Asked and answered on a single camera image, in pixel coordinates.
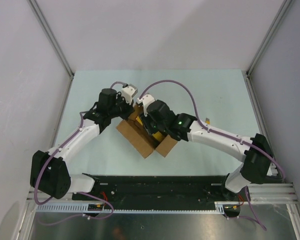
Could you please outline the yellow item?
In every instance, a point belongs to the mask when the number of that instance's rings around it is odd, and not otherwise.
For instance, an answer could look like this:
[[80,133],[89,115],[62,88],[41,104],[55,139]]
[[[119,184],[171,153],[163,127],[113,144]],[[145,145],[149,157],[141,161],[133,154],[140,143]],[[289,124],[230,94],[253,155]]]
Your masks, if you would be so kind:
[[[135,120],[142,126],[142,127],[144,127],[144,124],[143,124],[143,122],[142,122],[142,120],[141,120],[141,118],[139,117],[139,116],[137,116],[136,118],[135,118]],[[163,135],[161,132],[159,132],[159,131],[157,131],[156,133],[151,133],[150,134],[156,141],[158,141],[159,143],[161,143],[163,140],[164,140],[164,138],[166,137],[165,135]]]

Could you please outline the brown cardboard express box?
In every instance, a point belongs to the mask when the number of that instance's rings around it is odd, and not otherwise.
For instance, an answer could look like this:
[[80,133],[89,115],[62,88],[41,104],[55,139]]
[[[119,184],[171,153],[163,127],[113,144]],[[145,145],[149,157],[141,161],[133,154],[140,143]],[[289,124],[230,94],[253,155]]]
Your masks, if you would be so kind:
[[140,117],[141,113],[143,113],[143,107],[135,104],[134,113],[132,113],[127,120],[122,120],[117,125],[116,129],[129,141],[129,143],[143,158],[147,158],[154,151],[158,152],[165,158],[175,147],[178,141],[166,134],[162,142],[156,141],[150,134],[147,133],[144,126],[142,127],[136,121],[136,117]]

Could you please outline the yellow utility knife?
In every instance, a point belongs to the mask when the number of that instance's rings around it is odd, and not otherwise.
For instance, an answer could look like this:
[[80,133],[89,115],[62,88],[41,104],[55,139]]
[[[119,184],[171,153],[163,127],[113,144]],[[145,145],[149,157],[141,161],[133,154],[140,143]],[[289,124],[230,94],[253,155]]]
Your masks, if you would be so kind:
[[207,117],[206,119],[205,119],[205,122],[207,123],[207,124],[211,124],[211,121],[210,121],[210,119]]

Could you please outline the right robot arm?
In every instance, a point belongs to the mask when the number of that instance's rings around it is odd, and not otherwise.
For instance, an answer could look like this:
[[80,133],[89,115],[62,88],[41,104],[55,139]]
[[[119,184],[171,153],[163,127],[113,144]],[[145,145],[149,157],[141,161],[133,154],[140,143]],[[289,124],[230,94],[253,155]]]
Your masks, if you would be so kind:
[[226,176],[220,188],[225,200],[232,201],[249,184],[279,181],[278,173],[271,169],[273,154],[264,135],[257,133],[254,137],[247,137],[213,128],[193,115],[175,114],[165,102],[153,98],[139,99],[138,104],[143,107],[140,117],[148,133],[160,132],[176,141],[203,144],[241,162]]

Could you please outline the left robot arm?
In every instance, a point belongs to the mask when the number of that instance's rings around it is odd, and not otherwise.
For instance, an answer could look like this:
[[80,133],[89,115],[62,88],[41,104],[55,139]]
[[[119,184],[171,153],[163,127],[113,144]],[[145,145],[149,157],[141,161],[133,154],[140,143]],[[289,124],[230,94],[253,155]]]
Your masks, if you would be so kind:
[[30,185],[34,188],[34,200],[38,205],[38,192],[61,199],[68,193],[83,193],[88,199],[100,196],[101,188],[92,175],[70,174],[68,167],[73,157],[91,140],[98,137],[114,118],[126,120],[134,112],[134,96],[138,89],[124,85],[120,91],[104,88],[98,101],[87,110],[80,112],[80,123],[67,139],[47,151],[38,150],[32,156]]

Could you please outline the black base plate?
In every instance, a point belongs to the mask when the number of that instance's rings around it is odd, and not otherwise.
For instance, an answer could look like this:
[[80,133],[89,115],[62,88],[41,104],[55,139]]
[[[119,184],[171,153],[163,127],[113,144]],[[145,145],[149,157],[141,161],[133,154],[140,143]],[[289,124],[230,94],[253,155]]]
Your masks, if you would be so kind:
[[93,176],[88,192],[77,191],[73,200],[86,201],[106,196],[119,209],[167,209],[167,205],[203,205],[232,202],[247,187],[240,183],[235,191],[226,188],[228,176]]

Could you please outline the left aluminium frame post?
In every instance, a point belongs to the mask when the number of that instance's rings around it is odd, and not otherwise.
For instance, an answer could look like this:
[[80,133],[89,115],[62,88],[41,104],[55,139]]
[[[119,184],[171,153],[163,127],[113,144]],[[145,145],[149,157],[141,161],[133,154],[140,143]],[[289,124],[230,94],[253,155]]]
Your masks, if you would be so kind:
[[26,2],[28,3],[35,18],[37,19],[37,22],[39,23],[44,35],[46,36],[47,40],[50,43],[50,46],[52,47],[57,58],[59,59],[62,67],[64,68],[65,72],[70,77],[70,79],[72,79],[74,76],[74,72],[73,72],[60,44],[58,43],[58,40],[55,37],[55,34],[53,33],[53,30],[52,30],[50,24],[48,23],[47,18],[44,15],[44,12],[42,11],[40,5],[38,4],[38,1],[37,0],[27,0]]

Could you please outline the aluminium frame post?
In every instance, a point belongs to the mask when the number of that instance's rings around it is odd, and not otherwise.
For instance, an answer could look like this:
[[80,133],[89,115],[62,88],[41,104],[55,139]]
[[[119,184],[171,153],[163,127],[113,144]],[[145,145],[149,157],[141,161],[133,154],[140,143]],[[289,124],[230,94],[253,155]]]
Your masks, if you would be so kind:
[[70,77],[70,79],[72,79],[74,76],[74,72],[73,72],[60,44],[58,43],[58,40],[55,37],[55,34],[53,33],[53,30],[52,30],[50,24],[48,23],[47,18],[44,15],[44,12],[42,11],[40,5],[38,4],[38,1],[37,0],[27,0],[26,2],[28,3],[35,18],[37,19],[37,22],[39,23],[44,35],[46,36],[47,40],[50,43],[50,46],[52,47],[57,58],[59,59],[62,67],[64,68],[65,72]]
[[256,68],[256,66],[258,65],[260,60],[262,59],[264,53],[266,52],[271,41],[275,37],[277,31],[279,30],[279,27],[283,23],[286,15],[290,11],[290,8],[293,6],[294,2],[295,2],[294,0],[284,0],[282,2],[277,14],[275,15],[269,29],[266,32],[266,35],[263,38],[256,54],[254,55],[251,63],[249,64],[247,70],[245,71],[247,76],[250,76],[253,73],[254,69]]

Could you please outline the right aluminium frame post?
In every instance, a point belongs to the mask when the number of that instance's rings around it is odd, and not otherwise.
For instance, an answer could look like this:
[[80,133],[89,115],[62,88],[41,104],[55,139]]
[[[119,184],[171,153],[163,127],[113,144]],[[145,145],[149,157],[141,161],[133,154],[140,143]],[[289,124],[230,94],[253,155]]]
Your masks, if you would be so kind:
[[290,8],[293,6],[294,2],[295,2],[294,0],[284,0],[282,2],[277,14],[275,15],[269,29],[266,32],[266,35],[263,38],[256,54],[254,55],[251,63],[249,64],[247,70],[245,71],[247,76],[250,76],[253,73],[254,69],[256,68],[256,66],[258,65],[260,60],[262,59],[264,53],[266,52],[271,41],[275,37],[277,31],[279,30],[279,27],[283,23],[286,15],[290,11]]

